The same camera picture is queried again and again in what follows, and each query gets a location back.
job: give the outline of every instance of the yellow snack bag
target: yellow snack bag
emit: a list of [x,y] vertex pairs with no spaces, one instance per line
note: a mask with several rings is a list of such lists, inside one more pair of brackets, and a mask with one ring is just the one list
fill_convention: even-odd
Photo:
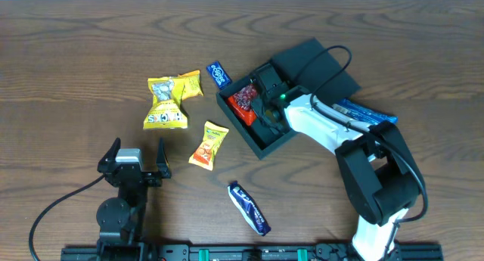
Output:
[[212,171],[215,154],[220,148],[227,132],[228,129],[206,121],[202,144],[200,144],[197,151],[191,155],[188,162]]
[[185,81],[165,76],[148,79],[148,87],[153,94],[153,107],[144,119],[143,129],[187,128],[188,119],[180,111]]
[[181,99],[185,100],[187,98],[192,98],[197,95],[202,95],[202,89],[200,88],[200,71],[195,70],[190,73],[186,73],[183,75],[179,75],[178,78],[182,78],[185,82],[185,90],[183,91],[183,95],[181,95]]

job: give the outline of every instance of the blue snack bar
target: blue snack bar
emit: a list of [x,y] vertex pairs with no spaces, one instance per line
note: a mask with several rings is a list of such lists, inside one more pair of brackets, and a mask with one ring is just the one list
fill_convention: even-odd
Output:
[[211,75],[213,81],[219,87],[219,90],[227,87],[229,84],[232,83],[230,78],[228,77],[227,73],[222,68],[222,65],[218,61],[210,64],[206,67],[206,71]]
[[351,102],[344,98],[342,101],[333,104],[333,109],[339,111],[342,114],[347,115],[358,121],[370,123],[372,125],[378,125],[384,120],[390,121],[396,124],[399,121],[398,117],[388,116],[384,113],[378,113],[374,110],[370,110],[366,107]]
[[264,236],[271,231],[271,227],[269,227],[267,220],[264,219],[264,216],[259,211],[254,199],[237,182],[232,182],[228,186],[228,196],[242,213],[245,221],[249,223],[250,227],[257,234]]

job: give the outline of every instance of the wooden table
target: wooden table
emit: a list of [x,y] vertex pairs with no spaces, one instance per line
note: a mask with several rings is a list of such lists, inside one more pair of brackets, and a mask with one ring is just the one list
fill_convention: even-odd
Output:
[[[446,260],[484,249],[484,0],[9,0],[0,2],[0,259],[30,260],[27,237],[53,200],[99,174],[115,137],[154,167],[159,137],[173,178],[150,190],[153,239],[194,244],[349,240],[358,215],[332,154],[304,135],[258,160],[216,104],[205,66],[238,79],[316,37],[353,51],[354,99],[399,116],[430,211],[400,241],[433,241]],[[345,55],[336,54],[344,61]],[[147,78],[200,69],[205,96],[183,103],[188,129],[142,129]],[[188,164],[203,124],[231,131],[210,172]],[[272,231],[260,237],[227,195],[238,180]],[[42,260],[93,245],[95,213],[116,195],[101,182],[40,223]],[[420,202],[410,214],[420,209]]]

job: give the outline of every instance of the red snack bag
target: red snack bag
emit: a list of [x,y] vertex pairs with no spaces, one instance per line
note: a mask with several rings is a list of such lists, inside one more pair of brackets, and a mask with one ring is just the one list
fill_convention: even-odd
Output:
[[248,126],[252,125],[257,119],[256,113],[250,109],[250,102],[257,96],[256,88],[249,84],[239,92],[227,98],[228,106],[234,113],[241,118]]
[[244,110],[250,110],[250,102],[257,97],[257,90],[254,84],[243,87],[239,92],[234,94],[235,102]]

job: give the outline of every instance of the candy bar wrapper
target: candy bar wrapper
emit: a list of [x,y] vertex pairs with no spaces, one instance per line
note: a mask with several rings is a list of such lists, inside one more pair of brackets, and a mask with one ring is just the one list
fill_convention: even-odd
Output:
[[183,90],[183,95],[181,95],[182,100],[192,98],[197,95],[203,96],[202,89],[200,88],[199,70],[179,75],[178,78],[182,78],[185,83],[185,89]]
[[256,202],[237,182],[232,182],[228,187],[228,196],[239,209],[245,221],[257,234],[264,236],[271,231],[271,227],[257,207]]
[[205,122],[205,132],[202,144],[188,160],[189,163],[202,166],[210,171],[213,170],[213,161],[217,150],[227,135],[228,129],[217,126],[209,121]]
[[218,61],[207,66],[206,71],[212,77],[213,82],[217,85],[217,87],[219,87],[219,90],[222,90],[232,83],[232,80]]
[[368,109],[359,104],[356,104],[355,102],[351,102],[346,98],[344,98],[340,102],[333,104],[333,109],[347,115],[348,117],[351,117],[358,121],[370,123],[371,125],[378,125],[384,120],[390,121],[393,124],[396,124],[399,121],[398,117],[393,117],[384,113],[376,112],[375,110]]
[[187,128],[188,119],[180,111],[185,80],[165,76],[148,79],[153,94],[153,107],[144,119],[143,129]]

